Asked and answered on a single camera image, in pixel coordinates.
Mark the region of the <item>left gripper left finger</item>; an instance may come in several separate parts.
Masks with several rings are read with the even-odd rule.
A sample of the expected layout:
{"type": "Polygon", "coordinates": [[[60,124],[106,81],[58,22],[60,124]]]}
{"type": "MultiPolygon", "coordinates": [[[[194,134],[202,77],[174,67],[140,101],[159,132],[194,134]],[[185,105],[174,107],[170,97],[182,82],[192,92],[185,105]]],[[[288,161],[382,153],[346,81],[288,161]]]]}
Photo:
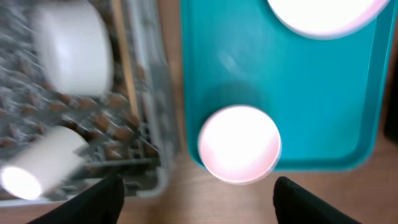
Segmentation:
{"type": "Polygon", "coordinates": [[[108,177],[30,224],[116,224],[123,205],[122,178],[108,177]]]}

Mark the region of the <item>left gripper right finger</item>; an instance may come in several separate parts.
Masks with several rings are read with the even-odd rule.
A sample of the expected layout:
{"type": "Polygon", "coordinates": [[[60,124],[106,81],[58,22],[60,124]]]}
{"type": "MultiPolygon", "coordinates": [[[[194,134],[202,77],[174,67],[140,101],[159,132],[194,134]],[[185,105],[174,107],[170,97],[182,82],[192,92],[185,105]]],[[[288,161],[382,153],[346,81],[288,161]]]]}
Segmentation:
{"type": "Polygon", "coordinates": [[[273,204],[279,224],[359,224],[287,177],[276,180],[273,204]]]}

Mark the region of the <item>white cup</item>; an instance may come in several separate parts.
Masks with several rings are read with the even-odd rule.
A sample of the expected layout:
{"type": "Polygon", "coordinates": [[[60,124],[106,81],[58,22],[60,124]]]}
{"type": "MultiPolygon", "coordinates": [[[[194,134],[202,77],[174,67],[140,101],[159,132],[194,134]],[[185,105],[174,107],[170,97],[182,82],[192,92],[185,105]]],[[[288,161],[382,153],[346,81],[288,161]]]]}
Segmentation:
{"type": "Polygon", "coordinates": [[[1,167],[1,186],[15,197],[37,200],[84,165],[79,152],[88,146],[77,132],[56,126],[1,167]]]}

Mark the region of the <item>small pink saucer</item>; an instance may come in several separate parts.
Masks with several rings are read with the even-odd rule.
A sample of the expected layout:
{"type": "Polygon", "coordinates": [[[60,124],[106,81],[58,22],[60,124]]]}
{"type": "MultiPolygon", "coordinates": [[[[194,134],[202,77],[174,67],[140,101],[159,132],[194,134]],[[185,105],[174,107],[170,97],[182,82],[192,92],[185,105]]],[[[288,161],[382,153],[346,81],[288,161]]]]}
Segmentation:
{"type": "Polygon", "coordinates": [[[275,122],[249,105],[228,106],[212,114],[201,127],[197,146],[207,170],[235,185],[263,179],[274,170],[282,152],[275,122]]]}

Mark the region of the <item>grey bowl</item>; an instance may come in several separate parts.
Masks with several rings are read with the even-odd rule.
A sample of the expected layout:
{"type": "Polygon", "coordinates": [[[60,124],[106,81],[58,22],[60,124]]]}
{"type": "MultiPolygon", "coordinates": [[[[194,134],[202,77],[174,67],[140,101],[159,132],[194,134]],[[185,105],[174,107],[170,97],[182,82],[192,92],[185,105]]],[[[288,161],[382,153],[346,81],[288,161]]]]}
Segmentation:
{"type": "Polygon", "coordinates": [[[44,76],[55,91],[94,97],[110,91],[111,42],[99,12],[88,1],[39,5],[35,42],[44,76]]]}

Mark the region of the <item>wooden chopstick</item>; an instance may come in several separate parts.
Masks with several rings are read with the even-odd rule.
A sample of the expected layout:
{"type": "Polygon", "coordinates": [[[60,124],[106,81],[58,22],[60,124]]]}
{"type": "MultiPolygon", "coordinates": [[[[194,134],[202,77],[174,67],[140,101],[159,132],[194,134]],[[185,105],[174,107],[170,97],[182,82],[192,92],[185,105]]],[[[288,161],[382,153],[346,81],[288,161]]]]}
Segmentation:
{"type": "Polygon", "coordinates": [[[131,58],[129,53],[129,46],[127,42],[127,35],[124,25],[123,9],[121,0],[111,0],[113,10],[114,25],[118,38],[119,53],[121,58],[121,65],[123,68],[124,79],[126,83],[129,102],[131,105],[132,115],[139,118],[139,110],[137,107],[136,89],[134,84],[134,73],[131,65],[131,58]]]}

